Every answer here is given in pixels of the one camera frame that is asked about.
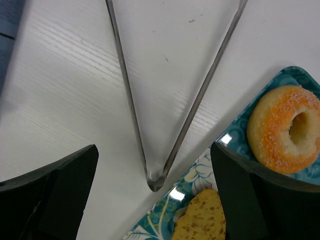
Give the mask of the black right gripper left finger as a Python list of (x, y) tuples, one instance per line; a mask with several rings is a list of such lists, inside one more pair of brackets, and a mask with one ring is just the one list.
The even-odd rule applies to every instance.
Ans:
[(2, 240), (74, 240), (95, 177), (99, 152), (88, 145), (0, 183)]

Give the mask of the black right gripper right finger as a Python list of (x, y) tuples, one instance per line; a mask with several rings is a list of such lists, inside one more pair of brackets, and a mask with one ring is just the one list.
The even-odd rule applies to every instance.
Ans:
[(214, 142), (213, 173), (229, 240), (318, 240), (320, 187), (250, 161)]

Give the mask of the stainless steel tongs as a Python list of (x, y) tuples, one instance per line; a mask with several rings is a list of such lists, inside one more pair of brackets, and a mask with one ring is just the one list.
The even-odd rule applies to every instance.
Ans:
[(243, 12), (245, 10), (245, 7), (247, 5), (246, 0), (241, 0), (239, 1), (237, 11), (234, 14), (234, 17), (230, 23), (230, 26), (225, 34), (225, 37), (219, 47), (219, 50), (214, 58), (214, 61), (208, 70), (208, 73), (205, 76), (205, 79), (198, 91), (198, 94), (190, 108), (190, 111), (182, 125), (182, 128), (175, 140), (175, 143), (172, 147), (172, 150), (170, 151), (170, 154), (161, 170), (156, 171), (155, 169), (148, 170), (148, 164), (146, 160), (146, 155), (144, 151), (144, 146), (143, 146), (143, 141), (141, 137), (141, 132), (139, 128), (139, 122), (136, 114), (136, 109), (135, 109), (135, 104), (134, 104), (134, 99), (133, 99), (133, 94), (131, 91), (131, 85), (130, 85), (130, 79), (127, 71), (127, 66), (126, 66), (126, 61), (125, 61), (125, 56), (123, 52), (123, 47), (121, 43), (121, 38), (120, 38), (120, 33), (118, 29), (118, 24), (117, 24), (117, 19), (116, 19), (116, 14), (115, 14), (115, 9), (114, 9), (114, 4), (113, 1), (107, 0), (106, 2), (107, 10), (108, 10), (108, 15), (110, 19), (110, 25), (112, 29), (112, 34), (114, 38), (114, 43), (115, 43), (115, 49), (118, 57), (118, 62), (120, 66), (120, 71), (122, 74), (122, 79), (124, 83), (124, 88), (125, 88), (125, 93), (127, 96), (127, 101), (128, 101), (128, 106), (132, 118), (132, 123), (133, 123), (133, 128), (135, 132), (135, 137), (138, 143), (138, 150), (141, 156), (142, 164), (143, 164), (143, 169), (146, 177), (146, 182), (149, 187), (149, 189), (152, 192), (158, 192), (165, 184), (166, 178), (170, 172), (170, 169), (176, 159), (176, 156), (181, 148), (181, 145), (187, 135), (187, 132), (191, 126), (191, 123), (198, 111), (198, 108), (205, 96), (205, 93), (210, 85), (210, 82), (218, 68), (218, 65), (221, 61), (221, 58), (232, 38), (232, 35), (239, 23), (239, 20), (241, 16), (243, 15)]

